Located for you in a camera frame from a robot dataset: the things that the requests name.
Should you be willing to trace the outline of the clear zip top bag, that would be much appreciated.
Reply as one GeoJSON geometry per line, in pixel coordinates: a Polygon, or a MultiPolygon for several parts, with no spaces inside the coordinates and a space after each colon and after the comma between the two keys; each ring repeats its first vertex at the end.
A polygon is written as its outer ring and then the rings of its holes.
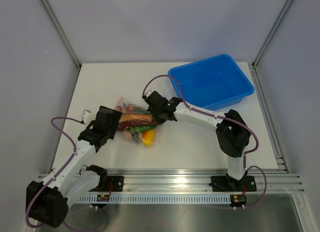
{"type": "Polygon", "coordinates": [[[114,109],[122,114],[117,131],[125,139],[147,147],[155,143],[159,124],[145,107],[121,97],[114,109]]]}

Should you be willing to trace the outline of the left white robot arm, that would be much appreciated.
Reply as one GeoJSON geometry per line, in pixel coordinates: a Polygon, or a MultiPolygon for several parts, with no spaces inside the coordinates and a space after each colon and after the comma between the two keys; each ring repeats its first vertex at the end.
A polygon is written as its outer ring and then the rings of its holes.
{"type": "Polygon", "coordinates": [[[108,176],[108,171],[97,165],[83,169],[103,147],[112,140],[118,129],[122,113],[100,106],[97,113],[84,110],[80,124],[85,129],[73,140],[61,132],[72,144],[71,153],[40,182],[32,181],[26,188],[25,222],[30,228],[48,225],[59,227],[69,209],[84,194],[104,191],[107,198],[123,189],[122,176],[108,176]]]}

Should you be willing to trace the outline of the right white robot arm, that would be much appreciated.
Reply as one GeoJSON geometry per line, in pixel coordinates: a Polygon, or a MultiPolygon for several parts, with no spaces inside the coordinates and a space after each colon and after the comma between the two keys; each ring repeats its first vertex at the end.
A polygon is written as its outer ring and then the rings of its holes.
{"type": "Polygon", "coordinates": [[[227,173],[218,183],[211,182],[212,189],[240,192],[246,187],[245,148],[251,133],[239,113],[233,109],[227,113],[203,110],[178,97],[166,99],[155,90],[142,95],[147,110],[158,124],[167,121],[185,122],[215,131],[218,145],[227,156],[227,173]]]}

